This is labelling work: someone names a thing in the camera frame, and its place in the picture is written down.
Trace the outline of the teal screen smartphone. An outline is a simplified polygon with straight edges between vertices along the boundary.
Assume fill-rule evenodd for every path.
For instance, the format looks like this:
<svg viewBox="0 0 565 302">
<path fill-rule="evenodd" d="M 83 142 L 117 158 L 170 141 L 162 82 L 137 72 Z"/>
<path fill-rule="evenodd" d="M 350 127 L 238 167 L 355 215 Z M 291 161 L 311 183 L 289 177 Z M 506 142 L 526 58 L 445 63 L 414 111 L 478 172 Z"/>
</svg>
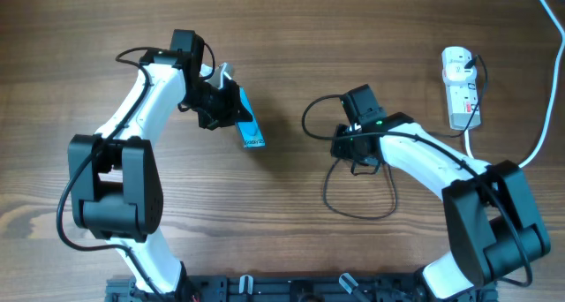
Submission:
<svg viewBox="0 0 565 302">
<path fill-rule="evenodd" d="M 245 109 L 251 114 L 251 121 L 237 122 L 236 126 L 243 141 L 244 148 L 260 148 L 266 146 L 259 123 L 247 98 L 245 89 L 240 87 L 240 99 Z"/>
</svg>

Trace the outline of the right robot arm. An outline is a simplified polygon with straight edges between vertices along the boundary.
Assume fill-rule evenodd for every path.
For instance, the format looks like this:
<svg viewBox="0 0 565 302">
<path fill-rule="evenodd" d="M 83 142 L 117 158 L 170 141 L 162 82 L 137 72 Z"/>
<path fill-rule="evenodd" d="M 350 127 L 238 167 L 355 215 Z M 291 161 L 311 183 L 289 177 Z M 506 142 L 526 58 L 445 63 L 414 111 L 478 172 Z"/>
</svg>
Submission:
<svg viewBox="0 0 565 302">
<path fill-rule="evenodd" d="M 509 283 L 551 250 L 531 188 L 511 161 L 472 159 L 429 135 L 411 117 L 388 115 L 368 85 L 339 95 L 349 120 L 332 136 L 331 153 L 356 165 L 402 170 L 441 201 L 449 250 L 422 270 L 424 285 L 437 299 L 458 297 L 491 283 Z"/>
</svg>

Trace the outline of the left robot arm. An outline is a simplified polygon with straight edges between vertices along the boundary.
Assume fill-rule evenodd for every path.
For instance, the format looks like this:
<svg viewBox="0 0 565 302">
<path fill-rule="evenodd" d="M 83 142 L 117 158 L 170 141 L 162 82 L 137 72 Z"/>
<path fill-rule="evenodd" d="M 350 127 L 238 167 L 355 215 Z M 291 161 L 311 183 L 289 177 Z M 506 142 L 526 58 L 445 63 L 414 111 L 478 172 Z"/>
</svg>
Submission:
<svg viewBox="0 0 565 302">
<path fill-rule="evenodd" d="M 138 77 L 116 113 L 68 146 L 70 179 L 56 210 L 57 233 L 70 248 L 86 250 L 64 233 L 64 205 L 70 202 L 75 224 L 102 240 L 98 248 L 120 252 L 134 277 L 109 283 L 109 301 L 199 296 L 160 229 L 163 190 L 153 148 L 173 110 L 195 111 L 206 130 L 236 126 L 246 148 L 265 145 L 232 66 L 203 63 L 209 50 L 202 37 L 182 29 L 174 31 L 168 49 L 140 48 L 142 57 L 132 63 Z"/>
</svg>

